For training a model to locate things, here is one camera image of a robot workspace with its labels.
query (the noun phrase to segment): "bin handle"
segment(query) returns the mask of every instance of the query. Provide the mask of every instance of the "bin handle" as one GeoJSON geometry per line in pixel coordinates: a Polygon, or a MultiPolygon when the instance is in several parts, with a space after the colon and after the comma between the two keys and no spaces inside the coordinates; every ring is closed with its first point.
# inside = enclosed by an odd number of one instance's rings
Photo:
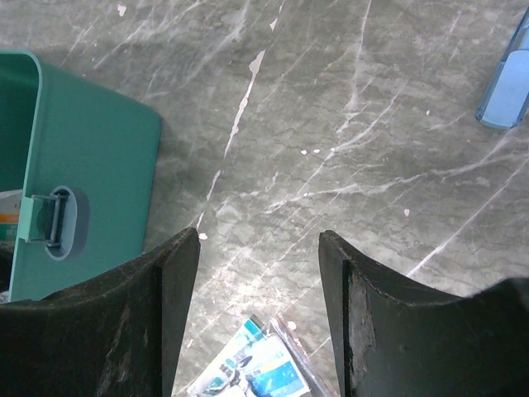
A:
{"type": "Polygon", "coordinates": [[[48,196],[22,199],[18,236],[27,243],[43,244],[51,259],[62,261],[83,252],[89,221],[90,204],[84,191],[59,186],[48,196]]]}

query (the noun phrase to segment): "gray marble surface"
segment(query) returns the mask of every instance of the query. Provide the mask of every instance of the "gray marble surface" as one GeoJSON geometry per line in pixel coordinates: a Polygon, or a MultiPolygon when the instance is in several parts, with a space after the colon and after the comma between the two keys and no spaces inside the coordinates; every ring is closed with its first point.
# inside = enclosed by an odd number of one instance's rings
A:
{"type": "Polygon", "coordinates": [[[336,389],[319,232],[456,294],[529,275],[528,123],[474,120],[526,6],[0,0],[0,45],[164,117],[146,247],[207,237],[174,393],[277,312],[336,389]]]}

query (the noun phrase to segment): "green bin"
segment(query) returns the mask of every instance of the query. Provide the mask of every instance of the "green bin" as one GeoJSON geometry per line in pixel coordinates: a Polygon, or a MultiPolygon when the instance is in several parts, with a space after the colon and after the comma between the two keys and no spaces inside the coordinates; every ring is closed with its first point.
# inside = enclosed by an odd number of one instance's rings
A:
{"type": "Polygon", "coordinates": [[[0,192],[23,189],[10,301],[141,254],[160,130],[151,108],[0,50],[0,192]]]}

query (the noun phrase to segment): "gray floor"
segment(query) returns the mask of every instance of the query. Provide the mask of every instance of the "gray floor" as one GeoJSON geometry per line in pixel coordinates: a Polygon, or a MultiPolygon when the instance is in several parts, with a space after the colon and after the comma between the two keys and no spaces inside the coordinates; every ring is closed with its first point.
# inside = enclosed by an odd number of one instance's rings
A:
{"type": "Polygon", "coordinates": [[[529,275],[528,123],[474,120],[526,6],[2,0],[0,45],[165,118],[147,247],[207,237],[175,393],[277,312],[336,388],[319,232],[452,293],[529,275]]]}

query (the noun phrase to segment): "orange label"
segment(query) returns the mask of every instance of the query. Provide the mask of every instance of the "orange label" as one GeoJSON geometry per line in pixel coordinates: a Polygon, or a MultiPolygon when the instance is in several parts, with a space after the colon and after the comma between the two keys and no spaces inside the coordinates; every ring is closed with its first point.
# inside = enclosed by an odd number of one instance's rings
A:
{"type": "Polygon", "coordinates": [[[18,214],[0,213],[0,223],[18,223],[18,214]]]}

